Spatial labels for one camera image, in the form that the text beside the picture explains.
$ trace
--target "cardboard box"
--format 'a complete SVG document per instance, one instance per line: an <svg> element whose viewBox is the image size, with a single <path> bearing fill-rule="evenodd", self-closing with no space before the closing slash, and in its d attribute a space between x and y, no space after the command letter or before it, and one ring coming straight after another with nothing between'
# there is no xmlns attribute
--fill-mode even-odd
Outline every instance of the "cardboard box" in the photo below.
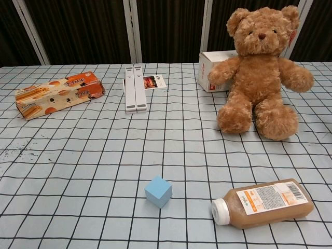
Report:
<svg viewBox="0 0 332 249"><path fill-rule="evenodd" d="M33 85L15 92L16 107L26 120L56 112L104 95L93 72Z"/></svg>
<svg viewBox="0 0 332 249"><path fill-rule="evenodd" d="M199 55L199 74L198 83L206 92L228 91L232 80L227 81L221 86L211 86L208 80L208 74L213 66L228 58L237 56L235 50L203 52Z"/></svg>

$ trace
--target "orange snack box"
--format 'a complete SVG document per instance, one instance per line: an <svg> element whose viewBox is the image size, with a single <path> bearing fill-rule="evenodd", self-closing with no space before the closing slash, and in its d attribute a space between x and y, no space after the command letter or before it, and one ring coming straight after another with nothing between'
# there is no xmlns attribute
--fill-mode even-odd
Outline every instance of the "orange snack box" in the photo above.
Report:
<svg viewBox="0 0 332 249"><path fill-rule="evenodd" d="M89 71L18 90L15 100L22 116L30 120L104 94L102 82Z"/></svg>

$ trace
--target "white bottle cap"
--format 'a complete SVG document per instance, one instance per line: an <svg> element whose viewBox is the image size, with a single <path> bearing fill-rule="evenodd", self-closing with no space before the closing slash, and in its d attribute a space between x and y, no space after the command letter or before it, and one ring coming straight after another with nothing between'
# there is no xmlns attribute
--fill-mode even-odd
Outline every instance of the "white bottle cap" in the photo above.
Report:
<svg viewBox="0 0 332 249"><path fill-rule="evenodd" d="M229 224L229 210L223 198L213 200L211 203L211 210L213 218L218 225Z"/></svg>

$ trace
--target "white device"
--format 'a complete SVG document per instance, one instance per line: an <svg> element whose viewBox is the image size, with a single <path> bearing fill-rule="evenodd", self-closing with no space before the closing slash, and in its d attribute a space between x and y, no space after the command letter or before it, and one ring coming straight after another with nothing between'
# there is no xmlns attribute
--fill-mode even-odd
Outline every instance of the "white device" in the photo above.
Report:
<svg viewBox="0 0 332 249"><path fill-rule="evenodd" d="M126 67L126 112L136 111L134 68Z"/></svg>
<svg viewBox="0 0 332 249"><path fill-rule="evenodd" d="M143 71L141 66L134 67L135 76L135 94L137 111L146 110L146 96L143 80Z"/></svg>

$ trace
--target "teddy bear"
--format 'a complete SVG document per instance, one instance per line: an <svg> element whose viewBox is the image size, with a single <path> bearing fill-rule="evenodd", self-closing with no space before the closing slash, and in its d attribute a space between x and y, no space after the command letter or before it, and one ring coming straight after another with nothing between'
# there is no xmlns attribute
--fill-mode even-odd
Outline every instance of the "teddy bear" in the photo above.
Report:
<svg viewBox="0 0 332 249"><path fill-rule="evenodd" d="M284 140L296 133L298 117L284 105L281 84L306 92L313 86L313 75L280 54L298 25L295 6L253 12L238 8L230 16L226 27L238 56L218 63L208 74L213 86L232 79L227 102L217 115L221 131L247 131L254 113L258 133L270 140Z"/></svg>

